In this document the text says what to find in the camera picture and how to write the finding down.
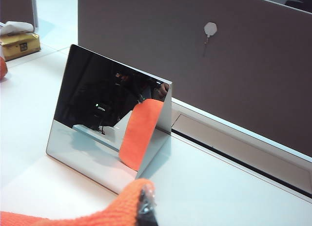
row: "white desk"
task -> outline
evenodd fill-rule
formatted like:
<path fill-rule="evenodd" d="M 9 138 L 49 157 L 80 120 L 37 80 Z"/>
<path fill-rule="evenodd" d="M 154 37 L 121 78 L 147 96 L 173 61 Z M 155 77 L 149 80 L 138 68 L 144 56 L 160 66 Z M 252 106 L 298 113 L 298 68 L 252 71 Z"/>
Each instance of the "white desk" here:
<path fill-rule="evenodd" d="M 1 82 L 1 210 L 69 218 L 116 197 L 45 154 L 65 62 L 53 52 L 9 67 Z M 159 225 L 312 221 L 311 203 L 174 136 L 143 173 L 156 185 Z"/>

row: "orange knit glove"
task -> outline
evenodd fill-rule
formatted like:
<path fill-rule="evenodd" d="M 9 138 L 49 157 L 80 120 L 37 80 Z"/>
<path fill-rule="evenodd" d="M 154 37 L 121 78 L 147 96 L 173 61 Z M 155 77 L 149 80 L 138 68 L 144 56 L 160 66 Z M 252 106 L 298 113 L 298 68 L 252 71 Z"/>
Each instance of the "orange knit glove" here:
<path fill-rule="evenodd" d="M 0 57 L 0 62 L 1 62 L 1 66 L 0 66 L 0 80 L 6 75 L 6 73 L 8 73 L 8 68 L 6 66 L 5 60 Z"/>
<path fill-rule="evenodd" d="M 118 155 L 124 164 L 135 171 L 140 168 L 162 106 L 161 101 L 146 99 L 136 104 L 131 113 Z"/>
<path fill-rule="evenodd" d="M 141 190 L 145 185 L 154 189 L 151 181 L 137 179 L 103 211 L 71 220 L 49 220 L 33 216 L 1 212 L 1 226 L 135 226 Z"/>

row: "black object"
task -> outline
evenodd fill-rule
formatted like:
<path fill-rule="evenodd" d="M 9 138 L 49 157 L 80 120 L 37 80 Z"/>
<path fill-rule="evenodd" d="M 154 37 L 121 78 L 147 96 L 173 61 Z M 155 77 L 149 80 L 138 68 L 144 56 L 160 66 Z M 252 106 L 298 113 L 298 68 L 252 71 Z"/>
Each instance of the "black object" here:
<path fill-rule="evenodd" d="M 101 131 L 114 126 L 162 82 L 116 61 L 72 45 L 54 119 Z"/>
<path fill-rule="evenodd" d="M 300 9 L 300 10 L 305 10 L 308 12 L 312 12 L 312 0 L 288 0 L 286 1 L 285 5 Z"/>
<path fill-rule="evenodd" d="M 141 190 L 136 217 L 137 226 L 158 226 L 154 215 L 154 207 L 151 201 L 146 197 L 145 191 Z"/>

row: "mirror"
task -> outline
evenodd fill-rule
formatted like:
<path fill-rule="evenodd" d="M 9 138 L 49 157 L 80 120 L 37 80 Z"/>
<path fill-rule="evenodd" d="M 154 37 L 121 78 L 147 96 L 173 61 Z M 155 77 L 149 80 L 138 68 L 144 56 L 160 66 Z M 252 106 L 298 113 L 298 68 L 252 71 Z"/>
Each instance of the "mirror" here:
<path fill-rule="evenodd" d="M 171 132 L 171 108 L 163 106 L 171 104 L 171 85 L 72 45 L 47 154 L 91 178 L 94 173 L 85 171 L 90 162 L 119 168 L 132 178 L 139 166 L 134 168 L 125 156 L 138 146 L 147 149 L 155 127 L 166 135 Z"/>

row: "stainless steel mirror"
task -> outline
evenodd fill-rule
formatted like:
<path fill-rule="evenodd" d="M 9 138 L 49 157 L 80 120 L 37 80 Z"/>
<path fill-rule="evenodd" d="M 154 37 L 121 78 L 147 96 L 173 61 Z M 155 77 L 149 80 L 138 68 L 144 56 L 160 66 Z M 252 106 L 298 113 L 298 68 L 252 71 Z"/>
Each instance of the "stainless steel mirror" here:
<path fill-rule="evenodd" d="M 134 108 L 147 102 L 152 103 L 149 108 L 136 110 L 139 113 L 136 120 L 143 120 L 143 125 L 141 123 L 139 128 L 136 124 L 132 125 L 135 130 L 128 136 L 137 139 L 133 142 L 152 138 L 155 127 L 158 133 L 166 137 L 171 131 L 171 107 L 168 106 L 171 104 L 171 90 L 170 81 L 72 45 L 47 154 L 119 192 L 124 184 L 137 175 L 133 168 L 129 168 L 119 158 L 119 150 L 130 126 L 129 119 L 134 116 Z M 155 111 L 154 103 L 159 105 L 158 111 Z M 151 113 L 158 113 L 153 122 Z M 153 143 L 153 149 L 158 150 L 162 143 L 159 143 L 158 148 Z"/>

